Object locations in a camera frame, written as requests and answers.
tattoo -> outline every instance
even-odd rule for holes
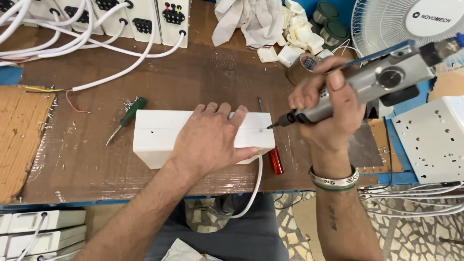
[[[337,231],[337,224],[336,224],[336,221],[337,221],[337,218],[335,217],[335,211],[334,209],[332,208],[331,205],[329,205],[329,218],[330,218],[330,227]]]

grey trousers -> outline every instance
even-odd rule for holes
[[[240,213],[251,194],[235,197]],[[174,241],[180,238],[200,254],[223,261],[288,261],[289,253],[278,233],[272,194],[258,193],[248,212],[230,219],[226,226],[212,233],[192,231],[186,222],[182,200],[166,220],[147,251],[144,261],[161,260]]]

red wire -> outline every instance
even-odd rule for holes
[[[68,101],[69,105],[71,105],[71,107],[72,107],[75,111],[77,111],[77,112],[86,113],[86,111],[80,111],[80,110],[76,109],[76,107],[74,107],[74,105],[72,105],[71,101],[70,101],[69,98],[68,98],[68,93],[69,93],[70,91],[72,91],[72,89],[66,91],[66,100]]]

electric screwdriver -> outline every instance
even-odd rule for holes
[[[419,95],[417,83],[435,76],[434,66],[464,48],[464,34],[431,42],[417,47],[414,40],[406,40],[383,51],[345,64],[342,69],[367,62],[355,70],[346,81],[356,92],[359,104],[380,99],[385,106],[392,106]],[[268,129],[288,126],[295,122],[316,124],[333,115],[327,87],[319,91],[319,102],[313,108],[294,109],[279,117]]]

green screwdriver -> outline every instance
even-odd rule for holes
[[[126,127],[127,125],[129,125],[130,121],[133,118],[135,118],[135,114],[137,113],[137,110],[142,110],[145,107],[145,105],[147,105],[147,99],[145,98],[138,98],[134,102],[134,104],[131,105],[131,107],[129,108],[129,110],[127,110],[124,117],[121,120],[119,120],[119,127],[116,129],[113,135],[111,135],[110,139],[108,140],[105,146],[108,146],[108,143],[110,143],[110,141],[114,138],[114,136],[120,130],[121,127]]]

